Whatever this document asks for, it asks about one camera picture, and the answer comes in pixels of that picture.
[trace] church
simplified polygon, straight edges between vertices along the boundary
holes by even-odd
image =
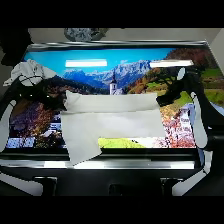
[[[117,88],[117,80],[115,78],[115,72],[112,76],[112,81],[110,83],[110,95],[122,95],[124,94],[123,89],[118,89]]]

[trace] landscape picture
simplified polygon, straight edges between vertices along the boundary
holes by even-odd
[[[84,95],[165,94],[180,67],[151,68],[154,60],[192,60],[201,70],[205,94],[217,107],[224,107],[224,77],[211,52],[202,48],[154,48],[28,52],[32,59],[57,72],[49,80],[46,94],[65,95],[65,90]],[[66,60],[105,59],[107,66],[67,68]],[[192,100],[186,92],[173,104],[160,108],[165,138],[99,139],[101,148],[194,148],[189,111]],[[10,118],[6,148],[66,148],[60,112],[39,102],[23,99]]]

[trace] cloud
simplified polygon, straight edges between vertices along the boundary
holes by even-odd
[[[124,63],[126,63],[128,60],[121,60],[120,61],[120,64],[124,64]]]

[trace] crumpled white cloth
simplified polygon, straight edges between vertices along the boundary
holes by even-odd
[[[66,96],[62,136],[72,165],[101,154],[99,138],[165,137],[156,93]]]
[[[56,72],[28,59],[27,62],[20,62],[11,72],[11,78],[6,80],[3,86],[9,86],[19,77],[20,82],[25,86],[33,86],[43,79],[49,79],[56,75]]]

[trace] display screen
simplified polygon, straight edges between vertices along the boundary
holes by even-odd
[[[32,59],[57,73],[46,94],[56,97],[65,90],[88,94],[163,95],[180,67],[151,68],[154,60],[192,60],[202,69],[207,98],[224,106],[224,79],[212,54],[205,48],[101,49],[28,52]],[[160,108],[166,137],[99,139],[101,148],[195,148],[191,119],[194,106],[186,92],[173,104]],[[66,148],[60,112],[40,102],[22,99],[10,117],[7,148]]]

